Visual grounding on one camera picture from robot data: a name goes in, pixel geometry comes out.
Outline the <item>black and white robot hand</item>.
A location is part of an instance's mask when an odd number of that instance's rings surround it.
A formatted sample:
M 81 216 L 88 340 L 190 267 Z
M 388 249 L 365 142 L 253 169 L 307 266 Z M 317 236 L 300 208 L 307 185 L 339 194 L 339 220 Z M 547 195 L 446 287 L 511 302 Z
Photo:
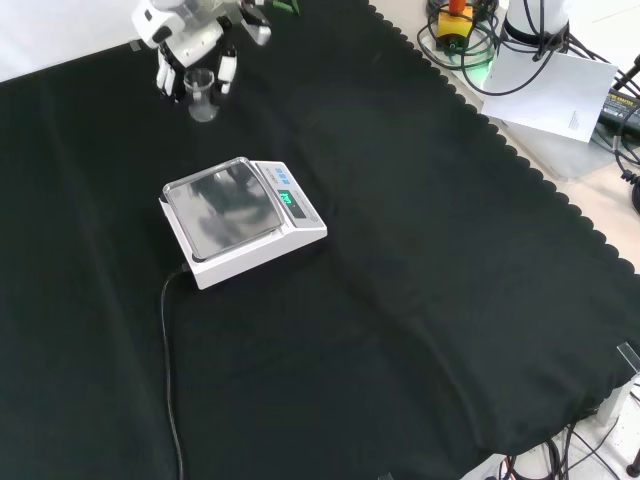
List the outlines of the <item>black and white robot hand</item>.
M 271 24 L 262 12 L 265 1 L 140 1 L 131 21 L 140 39 L 157 51 L 156 87 L 176 102 L 184 96 L 187 71 L 217 52 L 213 74 L 217 91 L 227 95 L 238 65 L 231 42 L 233 27 L 241 26 L 259 45 L 271 36 Z

